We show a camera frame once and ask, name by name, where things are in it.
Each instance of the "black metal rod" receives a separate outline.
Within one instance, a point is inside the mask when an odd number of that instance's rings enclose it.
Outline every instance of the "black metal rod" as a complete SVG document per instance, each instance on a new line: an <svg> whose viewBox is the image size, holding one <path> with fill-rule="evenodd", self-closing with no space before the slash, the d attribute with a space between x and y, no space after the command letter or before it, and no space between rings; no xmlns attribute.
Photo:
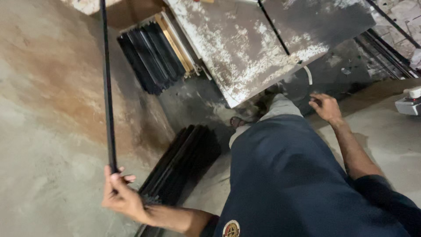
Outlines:
<svg viewBox="0 0 421 237"><path fill-rule="evenodd" d="M270 26L272 27L272 30L275 32L276 37L278 38L279 42L281 43L282 47L285 50L285 53L289 56L290 53L287 49L287 46L285 45L284 41L282 41L281 36L279 35L278 30L276 29L275 25L273 24L272 20L270 19L269 15L267 14L266 10L264 9L264 6L261 2L261 0L257 0L259 3L259 7L262 9L263 14L265 15L266 19L269 21Z"/></svg>
<svg viewBox="0 0 421 237"><path fill-rule="evenodd" d="M387 48L395 57L397 57L403 64L409 66L410 62L404 56L402 56L398 51L396 51L392 46L390 46L386 41L384 41L373 29L368 29L367 32L376 38L384 47Z"/></svg>
<svg viewBox="0 0 421 237"><path fill-rule="evenodd" d="M398 70L400 70L402 72L402 74L404 74L407 78L411 78L412 77L412 75L405 68L402 67L401 63L399 61L397 61L396 58L394 58L391 54L389 54L377 41L375 41L374 38L372 38L370 34L368 34L367 32L363 32L361 35L386 60L388 60Z"/></svg>
<svg viewBox="0 0 421 237"><path fill-rule="evenodd" d="M384 40L381 37L379 37L376 32L374 32L373 30L367 30L366 32L364 32L364 34L370 37L371 41L378 45L378 47L383 50L384 54L389 55L390 58L392 58L396 62L396 64L398 64L399 67L405 72L408 78L416 77L416 75L419 77L419 74L416 71L414 71L411 67L409 67L409 61L402 61L401 57L404 57L401 54L396 52L398 55L401 56L399 57L394 52L390 51L387 47L388 43L384 42Z"/></svg>
<svg viewBox="0 0 421 237"><path fill-rule="evenodd" d="M399 77L396 76L389 68L387 68L387 66L376 55L368 50L368 48L357 37L355 37L354 40L368 55L370 55L370 57L374 58L376 62L378 62L384 69L386 69L390 75L392 75L396 80L399 80Z"/></svg>
<svg viewBox="0 0 421 237"><path fill-rule="evenodd" d="M117 173L117 159L115 153L114 136L114 117L112 113L111 96L111 73L109 67L109 49L108 49L108 28L107 28L107 10L105 0L99 0L101 8L101 23L104 37L103 52L103 70L104 70L104 98L105 98L105 117L107 121L107 144L108 144L108 162L111 167L111 173Z"/></svg>
<svg viewBox="0 0 421 237"><path fill-rule="evenodd" d="M405 38L407 38L416 48L421 48L421 46L410 36L408 35L400 26L398 26L384 11L380 9L372 0L366 0L374 9L382 15L382 17L386 18L386 20L395 27Z"/></svg>

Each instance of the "embroidered badge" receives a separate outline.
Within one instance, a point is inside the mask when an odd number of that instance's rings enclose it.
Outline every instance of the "embroidered badge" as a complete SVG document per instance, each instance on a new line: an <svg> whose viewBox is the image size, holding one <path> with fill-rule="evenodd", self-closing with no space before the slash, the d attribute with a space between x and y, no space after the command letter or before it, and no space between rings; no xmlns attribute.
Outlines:
<svg viewBox="0 0 421 237"><path fill-rule="evenodd" d="M239 237L240 236L240 224L235 221L229 221L222 231L222 237Z"/></svg>

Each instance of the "grey pants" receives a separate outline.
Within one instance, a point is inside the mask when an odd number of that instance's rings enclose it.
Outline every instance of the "grey pants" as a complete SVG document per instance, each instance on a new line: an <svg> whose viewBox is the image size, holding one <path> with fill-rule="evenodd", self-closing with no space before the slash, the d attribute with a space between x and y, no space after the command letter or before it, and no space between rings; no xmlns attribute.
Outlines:
<svg viewBox="0 0 421 237"><path fill-rule="evenodd" d="M292 103L292 101L286 98L283 94L277 94L275 98L273 98L269 112L265 114L259 121L270 119L281 114L294 114L302 117L300 110ZM238 127L234 135L232 135L231 139L229 140L229 148L231 148L235 139L251 126L252 124L246 124L244 126Z"/></svg>

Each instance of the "white painted table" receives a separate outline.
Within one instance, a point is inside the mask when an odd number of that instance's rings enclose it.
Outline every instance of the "white painted table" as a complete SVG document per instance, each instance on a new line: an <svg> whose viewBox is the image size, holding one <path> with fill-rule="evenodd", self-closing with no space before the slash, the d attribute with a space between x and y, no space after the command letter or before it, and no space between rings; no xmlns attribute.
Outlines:
<svg viewBox="0 0 421 237"><path fill-rule="evenodd" d="M374 25L361 0L267 0L288 56L257 5L167 2L232 108Z"/></svg>

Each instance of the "bundle of black profiles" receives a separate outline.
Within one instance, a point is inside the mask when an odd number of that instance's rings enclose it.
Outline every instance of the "bundle of black profiles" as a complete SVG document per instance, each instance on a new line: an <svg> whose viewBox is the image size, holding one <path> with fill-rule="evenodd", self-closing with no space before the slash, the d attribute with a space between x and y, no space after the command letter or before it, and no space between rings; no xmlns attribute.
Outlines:
<svg viewBox="0 0 421 237"><path fill-rule="evenodd" d="M117 38L143 90L161 94L186 70L157 23L135 28Z"/></svg>
<svg viewBox="0 0 421 237"><path fill-rule="evenodd" d="M183 128L139 189L146 203L179 205L221 154L215 133L202 125ZM156 236L158 228L142 225L136 237Z"/></svg>

